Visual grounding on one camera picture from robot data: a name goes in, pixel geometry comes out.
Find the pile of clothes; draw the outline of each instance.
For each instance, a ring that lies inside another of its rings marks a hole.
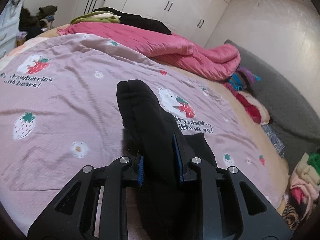
[[[320,191],[320,154],[305,153],[290,178],[288,191],[284,195],[279,214],[290,229],[307,220],[315,209]]]
[[[95,9],[92,13],[72,20],[71,24],[80,22],[121,23],[143,30],[171,35],[171,31],[160,21],[143,18],[140,15],[123,13],[110,7]]]
[[[44,24],[41,22],[42,19],[54,15],[58,10],[57,6],[48,5],[46,7],[40,7],[39,12],[36,16],[31,15],[30,11],[26,8],[22,8],[20,12],[19,30],[21,32],[27,32],[26,40],[30,40],[43,31]]]

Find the pink bedsheet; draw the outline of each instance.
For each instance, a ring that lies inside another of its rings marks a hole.
[[[154,57],[212,81],[229,78],[240,63],[239,51],[230,44],[208,50],[176,34],[166,35],[123,24],[82,22],[58,33],[87,33],[111,38],[147,57]]]

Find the folded blanket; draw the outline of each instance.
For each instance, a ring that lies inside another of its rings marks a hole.
[[[120,23],[119,18],[120,16],[114,15],[112,12],[108,11],[92,12],[73,19],[70,24],[77,24],[79,22]]]
[[[167,26],[165,26],[162,22],[158,20],[143,18],[140,15],[120,12],[110,7],[95,9],[94,12],[96,11],[109,11],[115,15],[119,15],[121,16],[120,23],[124,25],[129,25],[148,31],[171,35],[171,31],[167,28]]]
[[[308,159],[308,164],[314,167],[317,173],[320,175],[320,154],[318,153],[311,154]]]
[[[319,192],[319,182],[320,182],[320,176],[315,170],[314,167],[307,164],[307,161],[309,159],[309,155],[305,153],[301,159],[301,161],[297,165],[297,174],[301,179],[306,181],[307,183],[310,183],[317,192]]]
[[[297,168],[293,170],[293,173],[290,178],[290,189],[300,188],[307,200],[305,201],[307,204],[306,211],[302,216],[301,220],[303,220],[309,213],[314,201],[319,197],[319,192],[317,192],[314,187],[301,179],[297,172]]]
[[[147,57],[155,57],[212,81],[229,78],[240,63],[238,50],[230,44],[207,50],[176,34],[170,36],[123,24],[81,22],[58,33],[88,33],[112,38]]]

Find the strawberry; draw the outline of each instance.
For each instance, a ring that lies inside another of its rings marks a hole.
[[[187,114],[187,116],[186,116],[187,118],[195,117],[195,111],[192,109],[191,106],[186,105],[184,103],[180,103],[180,104],[182,104],[182,106],[179,106],[179,110],[181,112],[185,112]]]
[[[165,70],[160,70],[159,72],[160,72],[160,74],[163,75],[163,76],[165,76],[165,75],[168,74],[167,71],[165,71]]]
[[[39,71],[47,68],[49,66],[48,61],[49,61],[49,59],[42,58],[41,60],[37,61],[34,66],[29,66],[27,73],[28,74],[35,74],[35,73],[38,73]]]
[[[187,101],[183,100],[181,97],[177,97],[176,100],[181,104],[181,106],[178,107],[180,112],[185,112],[187,114],[187,118],[195,117],[195,111],[191,106],[189,106],[189,103]]]
[[[264,159],[264,157],[262,155],[259,155],[259,161],[262,163],[263,166],[266,165],[266,160]]]
[[[14,123],[13,139],[19,140],[26,137],[35,127],[35,116],[32,113],[25,113]]]

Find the pink cloth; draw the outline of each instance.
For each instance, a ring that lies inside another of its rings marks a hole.
[[[297,172],[297,167],[293,170],[291,178],[290,178],[290,189],[300,188],[302,193],[308,198],[307,209],[302,219],[309,213],[314,201],[319,197],[319,192],[315,190],[315,188],[310,184],[306,183],[303,179],[301,179]]]
[[[291,190],[292,196],[297,200],[298,204],[301,204],[301,201],[305,198],[304,193],[301,191],[301,188],[295,187]]]
[[[240,63],[239,51],[230,44],[208,50],[176,34],[166,35],[123,24],[81,22],[58,30],[58,33],[88,33],[111,38],[147,57],[154,57],[212,81],[229,78]]]

